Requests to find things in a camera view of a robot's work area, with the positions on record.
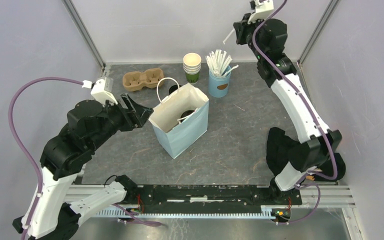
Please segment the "white and blue paper bag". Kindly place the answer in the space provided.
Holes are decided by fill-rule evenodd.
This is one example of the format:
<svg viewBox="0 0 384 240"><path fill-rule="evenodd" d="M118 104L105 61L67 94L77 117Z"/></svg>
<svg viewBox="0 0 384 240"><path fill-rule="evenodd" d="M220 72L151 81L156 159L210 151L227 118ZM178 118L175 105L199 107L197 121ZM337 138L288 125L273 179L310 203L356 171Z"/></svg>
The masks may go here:
<svg viewBox="0 0 384 240"><path fill-rule="evenodd" d="M164 77L161 82L172 80ZM156 93L159 104L153 108L149 117L159 144L173 158L177 158L208 130L209 98L199 88L187 83L165 98L161 99L157 84ZM195 110L184 121L179 119L183 112Z"/></svg>

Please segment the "black cup lid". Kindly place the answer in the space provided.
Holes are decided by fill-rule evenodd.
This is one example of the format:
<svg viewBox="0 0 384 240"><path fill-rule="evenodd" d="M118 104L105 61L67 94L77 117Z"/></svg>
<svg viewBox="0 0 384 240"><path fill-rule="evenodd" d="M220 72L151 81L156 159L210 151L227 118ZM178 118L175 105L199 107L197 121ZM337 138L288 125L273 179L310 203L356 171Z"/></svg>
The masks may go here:
<svg viewBox="0 0 384 240"><path fill-rule="evenodd" d="M180 119L179 119L179 121L183 122L188 116L190 116L194 112L195 112L195 110L187 110L187 111L183 112L181 117L180 117Z"/></svg>

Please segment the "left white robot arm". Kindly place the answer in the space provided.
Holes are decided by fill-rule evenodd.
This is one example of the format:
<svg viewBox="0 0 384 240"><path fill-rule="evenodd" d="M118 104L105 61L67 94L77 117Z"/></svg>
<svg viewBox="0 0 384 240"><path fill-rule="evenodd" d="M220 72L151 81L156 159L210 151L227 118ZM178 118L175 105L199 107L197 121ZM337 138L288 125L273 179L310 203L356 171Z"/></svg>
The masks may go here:
<svg viewBox="0 0 384 240"><path fill-rule="evenodd" d="M90 89L92 99L77 103L67 113L67 123L46 143L39 161L33 159L15 129L13 111L20 90L10 102L11 133L37 176L36 190L26 214L12 223L23 240L68 240L84 222L111 205L134 201L142 205L137 184L126 175L117 176L84 199L65 201L70 186L96 150L117 132L142 128L153 113L151 107L136 103L126 93L115 98L109 77L95 82L85 80L80 85Z"/></svg>

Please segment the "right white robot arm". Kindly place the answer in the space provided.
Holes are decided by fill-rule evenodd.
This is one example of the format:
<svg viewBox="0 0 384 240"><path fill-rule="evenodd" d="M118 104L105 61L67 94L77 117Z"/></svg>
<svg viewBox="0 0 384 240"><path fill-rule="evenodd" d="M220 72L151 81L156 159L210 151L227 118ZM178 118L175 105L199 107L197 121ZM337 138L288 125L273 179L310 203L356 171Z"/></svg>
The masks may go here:
<svg viewBox="0 0 384 240"><path fill-rule="evenodd" d="M279 98L297 134L292 139L279 127L267 136L266 162L274 177L268 199L275 204L292 205L305 180L336 182L346 173L346 164L336 152L342 140L318 115L301 85L292 61L284 52L287 25L275 18L278 10L271 0L252 0L251 12L233 24L238 45L247 45L257 60L257 71Z"/></svg>

